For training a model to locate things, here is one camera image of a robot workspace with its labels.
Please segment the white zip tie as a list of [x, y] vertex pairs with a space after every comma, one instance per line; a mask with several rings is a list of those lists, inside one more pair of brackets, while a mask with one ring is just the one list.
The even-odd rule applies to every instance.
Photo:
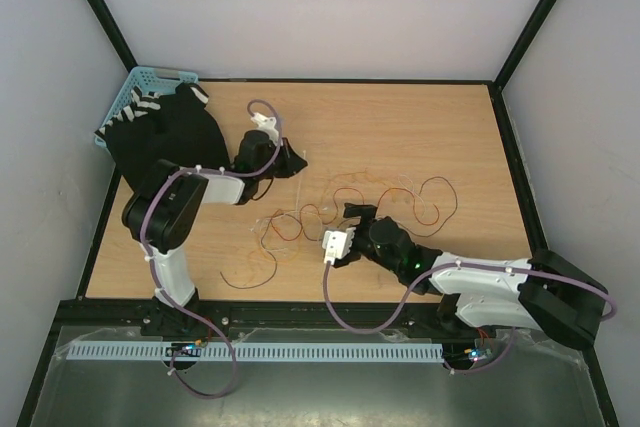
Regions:
[[[303, 160], [306, 161], [306, 155], [307, 155], [307, 151], [306, 149], [303, 149], [302, 152], [302, 158]], [[301, 191], [302, 191], [302, 186], [303, 186], [303, 182], [304, 182], [304, 175], [306, 174], [306, 167], [303, 167], [302, 171], [297, 174], [298, 177], [298, 184], [297, 184], [297, 190], [296, 190], [296, 198], [295, 198], [295, 207], [294, 207], [294, 213], [299, 213], [300, 212], [300, 206], [301, 206]]]

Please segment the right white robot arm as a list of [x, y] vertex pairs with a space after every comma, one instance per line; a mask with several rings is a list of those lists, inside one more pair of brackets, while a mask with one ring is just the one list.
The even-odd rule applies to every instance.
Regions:
[[469, 327], [538, 330], [575, 350], [593, 346], [600, 324], [617, 311], [606, 288], [559, 254], [539, 249], [529, 258], [466, 258], [414, 242], [374, 205], [347, 203], [356, 225], [341, 232], [335, 267], [360, 258], [395, 275], [409, 291], [439, 294], [439, 328], [458, 336]]

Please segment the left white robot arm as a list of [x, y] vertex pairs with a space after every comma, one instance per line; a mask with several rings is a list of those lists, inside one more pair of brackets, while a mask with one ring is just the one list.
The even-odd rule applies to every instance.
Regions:
[[230, 169], [185, 168], [167, 160], [151, 167], [130, 198], [122, 222], [151, 264], [155, 297], [168, 305], [164, 322], [177, 334], [194, 331], [199, 309], [190, 304], [197, 297], [185, 253], [202, 204], [244, 205], [257, 200], [263, 180], [290, 178], [308, 166], [289, 140], [254, 129], [245, 133]]

